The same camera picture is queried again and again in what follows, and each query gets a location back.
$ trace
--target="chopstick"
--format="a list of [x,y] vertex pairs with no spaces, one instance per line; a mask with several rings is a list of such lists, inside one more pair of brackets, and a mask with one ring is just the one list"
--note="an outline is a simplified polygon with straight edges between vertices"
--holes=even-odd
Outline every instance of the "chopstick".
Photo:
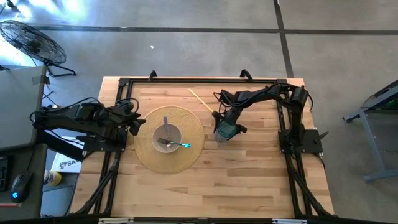
[[205,105],[205,106],[207,107],[207,109],[210,111],[210,113],[213,112],[213,110],[212,110],[203,100],[201,100],[201,98],[200,98],[194,91],[192,91],[191,89],[188,89],[188,90],[189,90],[195,97],[197,97],[198,100],[201,101],[201,103],[203,103],[203,105]]

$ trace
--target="woven placemat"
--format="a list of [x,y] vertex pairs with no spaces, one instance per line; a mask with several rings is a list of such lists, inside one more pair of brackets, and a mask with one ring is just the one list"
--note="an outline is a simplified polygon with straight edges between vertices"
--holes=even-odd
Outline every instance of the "woven placemat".
[[[181,130],[182,142],[191,148],[180,146],[171,153],[161,153],[152,144],[152,134],[163,125],[166,116],[169,124]],[[200,120],[188,110],[179,106],[164,106],[150,112],[134,139],[134,148],[139,160],[153,172],[176,174],[189,168],[199,157],[205,144],[205,132]]]

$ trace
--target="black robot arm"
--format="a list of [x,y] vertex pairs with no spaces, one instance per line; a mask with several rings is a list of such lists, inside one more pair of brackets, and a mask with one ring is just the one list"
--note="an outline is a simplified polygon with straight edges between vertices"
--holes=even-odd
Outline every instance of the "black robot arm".
[[76,137],[85,143],[85,151],[118,151],[115,148],[122,149],[126,144],[127,131],[135,136],[140,125],[145,123],[144,119],[138,119],[137,110],[131,111],[133,103],[129,99],[110,107],[97,99],[91,103],[82,101],[64,108],[42,108],[33,112],[33,126],[41,131],[62,128],[86,133],[87,136]]
[[[290,100],[285,100],[281,97],[281,95],[288,92],[292,92]],[[301,144],[304,132],[302,114],[308,97],[308,91],[303,86],[274,84],[253,92],[238,91],[234,95],[226,90],[221,90],[219,95],[218,101],[226,108],[229,108],[224,113],[213,112],[213,116],[216,119],[214,131],[220,134],[220,138],[228,140],[240,132],[245,133],[247,131],[244,126],[236,124],[243,109],[248,108],[253,103],[276,100],[292,112],[292,120],[287,137],[292,144]]]

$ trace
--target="butcher block tabletop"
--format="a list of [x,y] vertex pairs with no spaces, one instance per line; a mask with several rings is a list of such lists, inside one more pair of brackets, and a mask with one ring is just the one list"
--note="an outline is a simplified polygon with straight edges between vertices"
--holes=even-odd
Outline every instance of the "butcher block tabletop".
[[[104,77],[99,100],[105,106],[114,105],[120,78]],[[297,86],[304,85],[302,78],[288,78],[287,81]],[[139,100],[138,113],[142,117],[161,106],[181,106],[201,121],[205,130],[205,145],[190,168],[178,174],[162,175],[141,164],[134,150],[134,137],[129,134],[126,150],[121,156],[111,215],[294,217],[286,161],[279,149],[276,102],[263,101],[244,109],[238,123],[247,127],[247,133],[238,134],[228,142],[217,143],[213,135],[214,118],[188,90],[193,90],[211,109],[218,111],[219,102],[213,92],[224,89],[234,93],[261,88],[264,84],[134,83],[132,97]],[[303,113],[306,129],[314,128],[309,109],[310,103],[307,102]],[[71,212],[81,208],[98,186],[103,158],[103,152],[94,152],[83,161]],[[324,208],[333,213],[322,163],[312,154],[303,154],[302,159],[308,188]],[[301,190],[297,193],[300,208],[304,211]],[[108,187],[104,190],[102,208],[106,205],[107,196]]]

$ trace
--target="concrete floor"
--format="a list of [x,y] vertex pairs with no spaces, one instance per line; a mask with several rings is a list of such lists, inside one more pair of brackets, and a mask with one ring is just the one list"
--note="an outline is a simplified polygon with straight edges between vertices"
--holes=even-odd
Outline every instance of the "concrete floor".
[[[278,28],[272,0],[14,2],[19,12],[6,7],[0,21],[15,19],[48,26]],[[279,2],[286,29],[398,29],[398,1]],[[63,65],[78,74],[51,78],[49,88],[55,91],[52,99],[60,105],[97,96],[105,75],[149,75],[156,70],[160,76],[235,77],[246,68],[254,77],[287,76],[279,34],[45,33],[65,49],[68,59]],[[398,78],[398,36],[289,34],[286,38],[294,77],[305,79],[315,101],[315,124],[320,131],[330,132],[322,144],[335,213],[347,218],[398,222],[398,178],[363,182],[363,175],[376,171],[375,161],[362,125],[345,124],[341,119]],[[0,41],[0,49],[1,65],[34,65],[4,41]],[[51,210],[49,202],[58,194],[59,202],[67,206],[65,198],[72,188],[57,191],[44,194],[42,213],[63,215],[65,210]]]

